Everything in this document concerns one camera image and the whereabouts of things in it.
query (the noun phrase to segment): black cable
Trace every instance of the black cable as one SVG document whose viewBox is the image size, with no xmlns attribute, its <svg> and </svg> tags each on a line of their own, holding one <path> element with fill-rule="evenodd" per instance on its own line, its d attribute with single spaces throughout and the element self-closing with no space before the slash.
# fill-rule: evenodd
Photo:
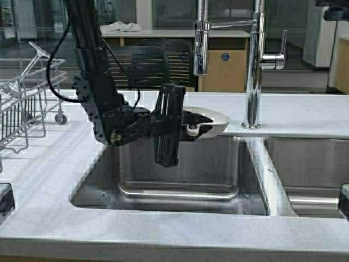
<svg viewBox="0 0 349 262">
<path fill-rule="evenodd" d="M 52 86 L 52 82 L 51 82 L 51 79 L 50 79 L 50 72 L 51 72 L 51 64 L 52 64 L 52 61 L 53 61 L 53 58 L 55 57 L 57 51 L 59 50 L 62 42 L 65 40 L 65 38 L 67 37 L 67 34 L 70 30 L 70 19 L 68 19 L 68 23 L 67 23 L 67 27 L 65 28 L 64 30 L 64 33 L 61 37 L 61 39 L 59 40 L 58 44 L 56 45 L 54 51 L 52 52 L 51 56 L 50 56 L 50 59 L 48 60 L 47 62 L 47 66 L 46 66 L 46 79 L 47 79 L 47 83 L 49 85 L 49 88 L 51 90 L 51 92 L 56 96 L 58 97 L 59 99 L 63 100 L 63 101 L 66 101 L 66 102 L 70 102 L 70 103 L 82 103 L 83 101 L 81 100 L 78 100 L 78 99 L 71 99 L 71 98 L 67 98 L 67 97 L 64 97 L 62 95 L 60 95 L 55 89 L 54 87 Z M 115 62 L 117 63 L 117 65 L 120 67 L 120 70 L 123 72 L 123 74 L 128 78 L 128 80 L 137 88 L 137 100 L 136 100 L 136 103 L 135 105 L 133 106 L 133 108 L 135 109 L 141 99 L 141 91 L 139 89 L 139 86 L 138 86 L 138 83 L 136 81 L 134 81 L 129 75 L 128 73 L 124 70 L 124 68 L 121 66 L 121 64 L 119 63 L 118 59 L 116 58 L 113 50 L 110 48 L 110 46 L 108 45 L 108 43 L 102 38 L 105 46 L 107 47 L 107 49 L 109 50 L 110 54 L 112 55 L 113 59 L 115 60 Z"/>
<path fill-rule="evenodd" d="M 133 80 L 129 74 L 125 71 L 125 69 L 121 66 L 121 64 L 119 63 L 118 59 L 116 58 L 116 55 L 114 54 L 113 50 L 111 49 L 111 47 L 109 46 L 109 44 L 103 39 L 103 42 L 105 44 L 105 46 L 107 47 L 107 49 L 109 50 L 109 53 L 112 55 L 113 59 L 115 60 L 115 62 L 117 63 L 117 65 L 120 67 L 121 72 L 127 77 L 127 79 L 137 88 L 137 101 L 135 103 L 135 105 L 133 106 L 133 109 L 135 109 L 141 99 L 141 91 L 139 88 L 138 83 Z"/>
<path fill-rule="evenodd" d="M 59 49 L 59 47 L 61 46 L 62 42 L 65 40 L 68 32 L 69 32 L 69 29 L 70 29 L 70 19 L 68 19 L 68 23 L 67 23 L 67 27 L 65 28 L 64 30 L 64 33 L 61 37 L 61 39 L 59 40 L 58 44 L 56 45 L 54 51 L 52 52 L 51 56 L 50 56 L 50 59 L 48 60 L 47 62 L 47 66 L 46 66 L 46 79 L 47 79 L 47 83 L 49 84 L 49 88 L 51 90 L 51 92 L 56 96 L 58 97 L 59 99 L 63 100 L 63 101 L 66 101 L 66 102 L 70 102 L 70 103 L 82 103 L 83 101 L 80 101 L 78 99 L 70 99 L 68 97 L 64 97 L 62 95 L 60 95 L 55 89 L 54 87 L 52 86 L 52 82 L 51 82 L 51 78 L 50 78 L 50 72 L 51 72 L 51 64 L 52 64 L 52 61 L 53 61 L 53 58 L 56 56 L 56 53 Z"/>
</svg>

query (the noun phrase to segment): faucet base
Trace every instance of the faucet base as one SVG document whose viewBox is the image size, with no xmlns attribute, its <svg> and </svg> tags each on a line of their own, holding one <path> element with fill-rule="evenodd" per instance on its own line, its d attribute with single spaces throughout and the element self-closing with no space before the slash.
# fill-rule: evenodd
<svg viewBox="0 0 349 262">
<path fill-rule="evenodd" d="M 256 130 L 256 129 L 260 129 L 261 128 L 261 125 L 258 124 L 256 126 L 252 126 L 250 124 L 245 124 L 245 123 L 241 123 L 241 126 L 245 129 L 250 129 L 250 130 Z"/>
</svg>

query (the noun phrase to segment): rack wheel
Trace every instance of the rack wheel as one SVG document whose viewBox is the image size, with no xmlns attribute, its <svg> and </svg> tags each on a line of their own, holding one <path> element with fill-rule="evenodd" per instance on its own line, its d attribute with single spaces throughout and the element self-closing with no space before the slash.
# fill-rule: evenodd
<svg viewBox="0 0 349 262">
<path fill-rule="evenodd" d="M 26 122 L 31 121 L 28 125 L 38 124 L 38 121 L 33 121 L 34 117 L 30 113 L 26 113 Z"/>
<path fill-rule="evenodd" d="M 58 124 L 66 124 L 67 123 L 67 117 L 66 117 L 65 114 L 61 114 L 61 115 L 57 114 L 55 116 L 55 121 Z"/>
</svg>

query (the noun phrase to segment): sticker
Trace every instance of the sticker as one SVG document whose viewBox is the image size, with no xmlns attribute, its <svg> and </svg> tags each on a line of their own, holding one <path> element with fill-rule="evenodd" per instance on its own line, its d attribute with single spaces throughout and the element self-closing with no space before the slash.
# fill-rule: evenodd
<svg viewBox="0 0 349 262">
<path fill-rule="evenodd" d="M 222 60 L 223 60 L 223 61 L 228 61 L 229 58 L 230 58 L 230 55 L 229 55 L 228 53 L 224 53 L 224 54 L 222 55 Z"/>
</svg>

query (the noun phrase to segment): white towel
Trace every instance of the white towel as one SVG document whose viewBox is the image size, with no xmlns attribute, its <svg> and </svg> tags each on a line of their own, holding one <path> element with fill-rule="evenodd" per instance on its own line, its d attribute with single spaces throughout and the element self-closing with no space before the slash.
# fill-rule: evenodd
<svg viewBox="0 0 349 262">
<path fill-rule="evenodd" d="M 142 27 L 136 23 L 128 23 L 127 25 L 121 21 L 112 23 L 107 26 L 101 26 L 100 27 L 102 34 L 103 33 L 110 33 L 110 32 L 138 32 L 142 30 Z"/>
</svg>

